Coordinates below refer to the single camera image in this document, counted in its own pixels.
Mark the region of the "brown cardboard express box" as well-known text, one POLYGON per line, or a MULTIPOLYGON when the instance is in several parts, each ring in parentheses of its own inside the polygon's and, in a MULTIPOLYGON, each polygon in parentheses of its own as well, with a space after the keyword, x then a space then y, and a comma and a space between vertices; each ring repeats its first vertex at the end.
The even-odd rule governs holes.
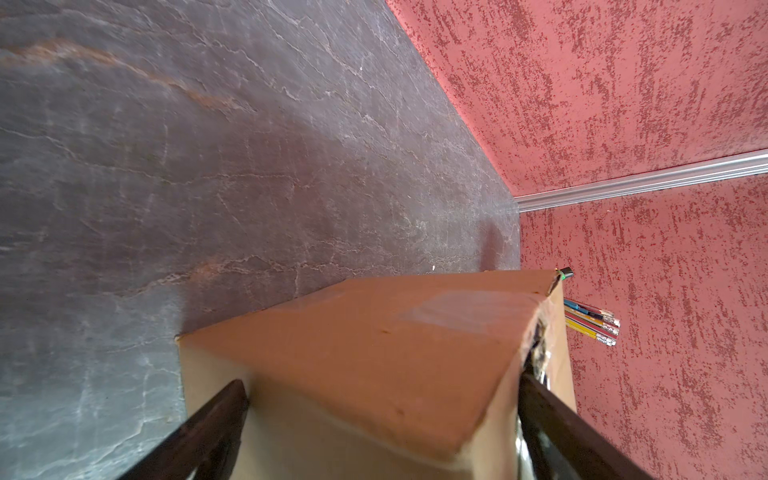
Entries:
POLYGON ((237 479, 516 479, 519 380, 575 402, 556 270, 343 281, 178 339, 186 407, 232 380, 237 479))

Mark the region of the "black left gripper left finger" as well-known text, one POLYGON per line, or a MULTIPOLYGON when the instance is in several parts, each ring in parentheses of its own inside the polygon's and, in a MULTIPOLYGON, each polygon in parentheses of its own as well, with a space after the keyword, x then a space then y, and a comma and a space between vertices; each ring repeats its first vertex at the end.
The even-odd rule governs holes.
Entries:
POLYGON ((229 382, 121 478, 230 478, 248 407, 244 383, 229 382))

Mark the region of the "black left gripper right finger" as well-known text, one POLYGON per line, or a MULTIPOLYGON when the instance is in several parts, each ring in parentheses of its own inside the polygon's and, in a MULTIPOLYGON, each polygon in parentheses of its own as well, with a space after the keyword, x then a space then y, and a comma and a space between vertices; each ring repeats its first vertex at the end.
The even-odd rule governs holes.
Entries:
POLYGON ((518 412, 536 479, 648 479, 636 465, 526 371, 518 412))

